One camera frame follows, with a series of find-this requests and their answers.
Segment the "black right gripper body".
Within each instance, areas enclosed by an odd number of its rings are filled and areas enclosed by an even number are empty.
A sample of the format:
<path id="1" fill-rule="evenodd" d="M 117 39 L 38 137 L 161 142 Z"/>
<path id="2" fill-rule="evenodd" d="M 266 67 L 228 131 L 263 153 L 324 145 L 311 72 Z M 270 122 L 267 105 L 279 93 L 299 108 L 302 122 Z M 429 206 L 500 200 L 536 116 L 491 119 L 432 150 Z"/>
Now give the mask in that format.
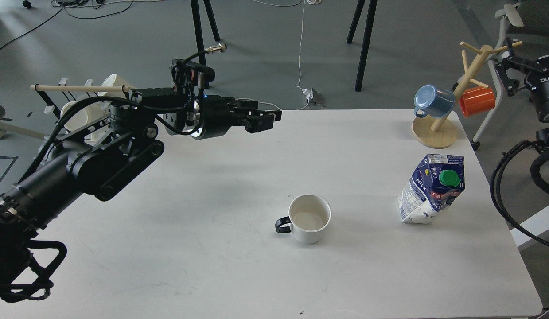
<path id="1" fill-rule="evenodd" d="M 531 93 L 538 121 L 549 123 L 549 55 L 542 56 L 534 62 L 532 69 L 524 79 L 524 84 Z"/>

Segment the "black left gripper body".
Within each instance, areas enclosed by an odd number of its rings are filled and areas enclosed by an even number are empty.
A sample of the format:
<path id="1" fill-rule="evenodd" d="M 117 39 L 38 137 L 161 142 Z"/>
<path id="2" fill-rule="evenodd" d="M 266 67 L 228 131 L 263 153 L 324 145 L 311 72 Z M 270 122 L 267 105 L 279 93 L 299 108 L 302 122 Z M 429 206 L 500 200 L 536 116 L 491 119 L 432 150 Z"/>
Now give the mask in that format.
<path id="1" fill-rule="evenodd" d="M 169 135 L 190 135 L 202 140 L 226 134 L 231 127 L 245 127 L 244 114 L 233 98 L 205 95 L 206 83 L 215 79 L 215 70 L 193 61 L 174 59 L 170 66 L 174 82 L 172 106 L 161 115 Z"/>

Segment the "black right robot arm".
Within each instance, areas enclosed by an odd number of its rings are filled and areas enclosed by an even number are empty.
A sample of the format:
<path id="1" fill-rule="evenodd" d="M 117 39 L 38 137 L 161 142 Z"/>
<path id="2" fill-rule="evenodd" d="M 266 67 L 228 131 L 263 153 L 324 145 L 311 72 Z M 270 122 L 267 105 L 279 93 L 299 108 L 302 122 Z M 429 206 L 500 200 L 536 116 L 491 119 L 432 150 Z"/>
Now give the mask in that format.
<path id="1" fill-rule="evenodd" d="M 510 86 L 507 89 L 508 95 L 513 95 L 518 89 L 518 81 L 507 76 L 506 71 L 510 68 L 525 75 L 524 87 L 531 95 L 530 101 L 535 106 L 538 121 L 549 124 L 549 55 L 531 61 L 516 56 L 513 49 L 510 49 L 508 56 L 496 62 L 495 71 L 498 78 L 503 85 Z M 503 154 L 490 177 L 490 195 L 495 208 L 508 223 L 529 239 L 538 241 L 549 248 L 549 241 L 539 238 L 519 225 L 509 214 L 501 198 L 500 188 L 505 168 L 517 154 L 527 148 L 535 149 L 538 152 L 538 157 L 533 160 L 531 165 L 531 178 L 538 188 L 549 194 L 549 183 L 542 178 L 540 173 L 541 167 L 549 162 L 549 128 L 546 128 L 537 131 L 535 141 L 523 140 Z"/>

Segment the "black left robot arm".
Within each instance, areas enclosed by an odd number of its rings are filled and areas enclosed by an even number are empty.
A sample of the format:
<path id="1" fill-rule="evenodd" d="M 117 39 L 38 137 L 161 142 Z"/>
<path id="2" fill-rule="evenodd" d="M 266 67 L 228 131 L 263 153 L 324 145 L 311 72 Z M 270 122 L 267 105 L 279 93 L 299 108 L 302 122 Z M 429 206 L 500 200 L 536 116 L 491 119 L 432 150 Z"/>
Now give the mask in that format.
<path id="1" fill-rule="evenodd" d="M 0 196 L 0 298 L 43 300 L 51 275 L 67 255 L 65 244 L 36 240 L 82 194 L 114 198 L 163 154 L 157 122 L 171 135 L 209 139 L 231 127 L 249 133 L 272 129 L 282 111 L 258 101 L 206 95 L 211 67 L 191 59 L 171 65 L 173 86 L 121 89 L 124 97 L 76 102 L 59 120 L 13 188 Z"/>

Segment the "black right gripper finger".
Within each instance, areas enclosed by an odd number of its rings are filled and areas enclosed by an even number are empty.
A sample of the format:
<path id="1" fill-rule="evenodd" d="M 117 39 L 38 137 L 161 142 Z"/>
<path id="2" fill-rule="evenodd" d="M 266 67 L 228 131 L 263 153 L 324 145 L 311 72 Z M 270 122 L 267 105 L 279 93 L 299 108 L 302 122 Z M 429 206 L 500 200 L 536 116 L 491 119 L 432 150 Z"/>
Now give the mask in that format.
<path id="1" fill-rule="evenodd" d="M 502 65 L 504 67 L 543 67 L 539 61 L 531 61 L 516 56 L 513 49 L 507 49 L 502 54 Z"/>
<path id="2" fill-rule="evenodd" d="M 510 78 L 507 74 L 507 70 L 515 69 L 520 71 L 523 74 L 528 73 L 528 67 L 504 67 L 502 61 L 495 62 L 495 70 L 498 78 L 503 84 L 504 89 L 506 90 L 509 97 L 514 96 L 518 91 L 522 89 L 527 89 L 526 86 L 521 86 L 521 82 L 517 79 Z"/>

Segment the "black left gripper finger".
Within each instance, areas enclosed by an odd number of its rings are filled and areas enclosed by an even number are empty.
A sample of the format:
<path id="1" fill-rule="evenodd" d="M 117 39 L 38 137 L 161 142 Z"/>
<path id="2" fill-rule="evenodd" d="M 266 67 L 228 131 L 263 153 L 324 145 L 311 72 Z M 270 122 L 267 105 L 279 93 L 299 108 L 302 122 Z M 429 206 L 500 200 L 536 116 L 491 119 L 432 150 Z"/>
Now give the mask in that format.
<path id="1" fill-rule="evenodd" d="M 238 121 L 248 133 L 258 133 L 273 128 L 276 116 L 274 114 L 246 115 Z"/>
<path id="2" fill-rule="evenodd" d="M 274 115 L 275 121 L 280 121 L 282 119 L 282 111 L 280 109 L 260 110 L 259 102 L 253 99 L 228 98 L 228 107 L 234 116 L 238 118 Z"/>

